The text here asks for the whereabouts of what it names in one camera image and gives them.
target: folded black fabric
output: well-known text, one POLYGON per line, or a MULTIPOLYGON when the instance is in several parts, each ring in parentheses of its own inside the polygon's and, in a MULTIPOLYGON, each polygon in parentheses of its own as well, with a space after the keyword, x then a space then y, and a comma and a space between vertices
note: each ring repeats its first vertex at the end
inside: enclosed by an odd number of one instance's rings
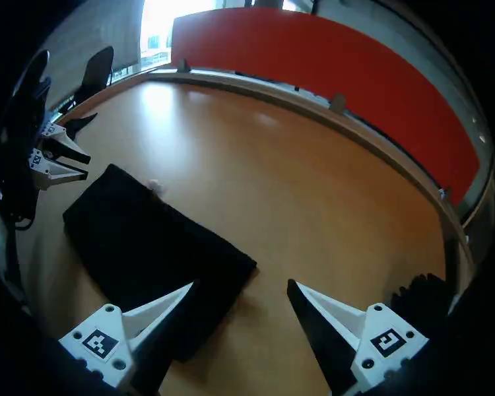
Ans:
POLYGON ((174 353, 180 361, 207 340, 257 265, 113 164, 63 218, 86 270, 123 311, 199 280, 174 353))

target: red wall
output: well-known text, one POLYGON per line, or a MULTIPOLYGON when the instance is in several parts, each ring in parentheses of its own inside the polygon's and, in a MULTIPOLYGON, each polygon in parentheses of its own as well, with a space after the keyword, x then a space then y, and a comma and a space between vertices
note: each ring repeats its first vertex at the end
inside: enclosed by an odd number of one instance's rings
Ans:
POLYGON ((479 168, 460 121, 412 65, 374 39, 317 16, 266 8, 177 18, 172 63, 239 71, 332 99, 409 151, 458 204, 479 168))

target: black chair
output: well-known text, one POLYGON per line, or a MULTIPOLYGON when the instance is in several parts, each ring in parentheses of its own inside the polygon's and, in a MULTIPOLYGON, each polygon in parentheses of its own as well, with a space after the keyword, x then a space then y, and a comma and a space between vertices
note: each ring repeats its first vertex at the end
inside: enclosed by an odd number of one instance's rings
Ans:
POLYGON ((86 65, 81 86, 74 93, 72 99, 60 107, 59 112, 66 114, 73 106, 83 103, 86 99, 105 89, 108 77, 112 75, 113 61, 114 47, 112 46, 101 49, 92 56, 86 65))

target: screw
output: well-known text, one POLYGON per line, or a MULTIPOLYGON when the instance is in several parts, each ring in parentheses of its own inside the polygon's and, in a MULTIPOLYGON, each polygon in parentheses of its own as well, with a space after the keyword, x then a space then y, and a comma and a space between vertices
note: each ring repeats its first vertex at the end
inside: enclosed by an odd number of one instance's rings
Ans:
POLYGON ((374 367, 374 361, 372 359, 365 359, 361 363, 361 367, 363 367, 363 368, 373 368, 374 367))

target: black wrinkled fabric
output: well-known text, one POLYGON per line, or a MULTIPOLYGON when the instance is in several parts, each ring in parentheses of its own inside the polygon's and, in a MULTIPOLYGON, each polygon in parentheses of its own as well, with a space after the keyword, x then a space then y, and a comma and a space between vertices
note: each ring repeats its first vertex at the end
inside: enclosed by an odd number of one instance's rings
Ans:
POLYGON ((209 338, 257 265, 113 164, 63 218, 86 270, 123 311, 200 281, 180 328, 180 361, 209 338))

